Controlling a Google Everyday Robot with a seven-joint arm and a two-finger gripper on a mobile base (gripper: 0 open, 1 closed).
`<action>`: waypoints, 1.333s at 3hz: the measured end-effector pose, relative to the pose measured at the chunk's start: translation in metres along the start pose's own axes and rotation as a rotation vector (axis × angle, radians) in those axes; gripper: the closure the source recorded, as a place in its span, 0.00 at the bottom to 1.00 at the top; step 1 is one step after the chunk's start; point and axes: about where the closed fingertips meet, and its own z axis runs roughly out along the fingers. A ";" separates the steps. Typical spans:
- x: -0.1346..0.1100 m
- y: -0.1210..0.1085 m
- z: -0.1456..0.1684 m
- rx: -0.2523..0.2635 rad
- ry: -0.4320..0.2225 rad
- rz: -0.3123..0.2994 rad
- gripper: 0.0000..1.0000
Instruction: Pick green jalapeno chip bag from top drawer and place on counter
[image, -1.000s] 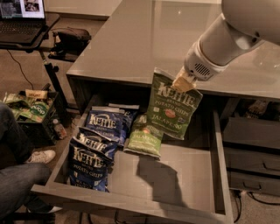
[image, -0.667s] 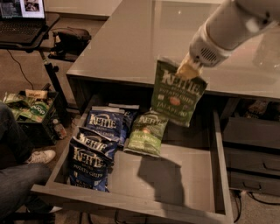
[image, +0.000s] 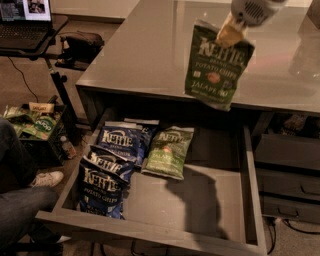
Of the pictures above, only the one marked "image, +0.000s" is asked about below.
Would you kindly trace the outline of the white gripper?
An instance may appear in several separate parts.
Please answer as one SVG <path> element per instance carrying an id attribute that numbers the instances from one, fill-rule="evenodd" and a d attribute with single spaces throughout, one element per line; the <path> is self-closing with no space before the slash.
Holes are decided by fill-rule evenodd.
<path id="1" fill-rule="evenodd" d="M 229 13 L 215 42 L 229 48 L 245 38 L 248 27 L 261 26 L 276 15 L 288 0 L 232 0 Z"/>

